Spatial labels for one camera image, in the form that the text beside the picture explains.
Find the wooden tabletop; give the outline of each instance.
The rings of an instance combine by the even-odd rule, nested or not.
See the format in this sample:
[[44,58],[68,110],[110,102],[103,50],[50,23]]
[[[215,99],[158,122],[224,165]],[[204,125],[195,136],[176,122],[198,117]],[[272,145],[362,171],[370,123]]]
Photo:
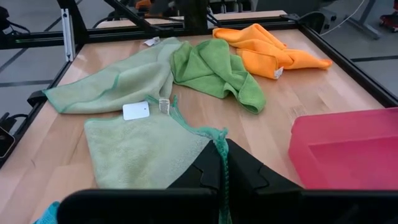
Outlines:
[[[262,12],[268,16],[274,12]],[[125,23],[111,22],[113,26]],[[272,31],[292,49],[327,56],[298,30]],[[181,37],[197,44],[211,36]],[[59,85],[75,82],[142,50],[143,40],[85,45]],[[329,70],[285,70],[277,81],[254,76],[267,104],[261,114],[243,109],[233,96],[218,99],[174,85],[173,95],[194,127],[227,127],[237,142],[265,165],[300,184],[287,155],[290,129],[298,116],[368,110],[382,106],[339,66]],[[0,223],[32,223],[55,200],[96,187],[83,122],[111,114],[58,114],[44,104],[5,165],[0,169]]]

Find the green thread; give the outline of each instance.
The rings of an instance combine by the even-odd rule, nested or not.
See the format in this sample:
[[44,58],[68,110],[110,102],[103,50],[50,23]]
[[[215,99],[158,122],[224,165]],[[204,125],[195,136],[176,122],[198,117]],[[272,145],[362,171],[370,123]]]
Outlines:
[[[159,103],[157,99],[152,96],[146,96],[146,101],[148,103]],[[178,124],[180,124],[187,131],[190,131],[193,134],[197,134],[208,139],[213,140],[218,154],[221,156],[222,164],[223,164],[223,180],[222,180],[222,188],[221,194],[223,201],[221,202],[220,208],[220,223],[227,224],[232,223],[231,215],[229,213],[229,168],[228,168],[228,143],[226,142],[226,135],[228,134],[228,130],[224,128],[222,131],[211,128],[211,127],[200,127],[193,128],[187,124],[185,119],[183,118],[179,108],[178,108],[178,100],[177,96],[174,95],[173,103],[170,105],[170,116],[176,120]]]

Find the pink plastic bin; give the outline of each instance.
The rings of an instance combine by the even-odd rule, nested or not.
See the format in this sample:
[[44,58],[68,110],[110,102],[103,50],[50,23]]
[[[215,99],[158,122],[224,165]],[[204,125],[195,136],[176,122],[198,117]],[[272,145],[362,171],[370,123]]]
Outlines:
[[289,156],[306,189],[398,189],[398,108],[299,117]]

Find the black machine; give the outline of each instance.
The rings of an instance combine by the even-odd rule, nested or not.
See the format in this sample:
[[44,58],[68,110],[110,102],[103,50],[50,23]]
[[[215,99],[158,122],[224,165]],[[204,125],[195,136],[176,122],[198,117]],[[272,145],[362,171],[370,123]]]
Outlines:
[[[118,15],[136,27],[87,29],[74,0],[57,0],[61,9],[72,17],[72,36],[76,52],[85,44],[153,37],[208,35],[208,5],[206,1],[184,0],[178,8],[184,20],[172,24],[151,25],[117,0],[105,0]],[[381,88],[369,75],[341,55],[320,36],[325,16],[314,13],[305,19],[295,16],[261,17],[216,21],[218,26],[244,29],[258,23],[267,30],[297,29],[327,54],[348,75],[385,107],[398,106],[398,99]],[[64,45],[63,32],[40,32],[26,35],[3,35],[0,49],[48,47]],[[49,88],[58,85],[71,61],[57,74]],[[10,134],[15,116],[3,117],[0,126],[7,127],[9,147],[0,157],[0,167],[15,148],[21,136],[47,101],[41,92],[28,99],[33,107],[25,115],[21,127]],[[227,202],[233,223],[398,223],[398,192],[305,190],[280,176],[248,154],[233,141],[229,145],[229,193],[220,181],[223,177],[221,159],[212,142],[187,171],[165,190],[85,190],[67,197],[58,210],[62,223],[218,223],[219,210]]]

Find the metal stand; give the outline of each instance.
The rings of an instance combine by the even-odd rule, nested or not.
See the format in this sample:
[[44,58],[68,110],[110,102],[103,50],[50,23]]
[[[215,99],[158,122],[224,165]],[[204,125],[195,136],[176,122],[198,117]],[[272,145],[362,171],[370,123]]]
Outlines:
[[358,20],[349,18],[347,20],[348,23],[350,23],[352,26],[356,27],[357,29],[365,32],[367,35],[371,36],[373,39],[377,40],[380,39],[381,34],[379,31],[377,31],[375,28],[371,27],[369,24],[365,23],[366,19],[368,18],[369,13],[372,10],[372,7],[376,3],[376,0],[369,0],[368,5],[366,6],[365,11],[362,13],[361,18]]
[[73,35],[72,17],[68,9],[61,9],[63,45],[65,47],[65,58],[67,62],[72,62],[76,56],[75,36]]

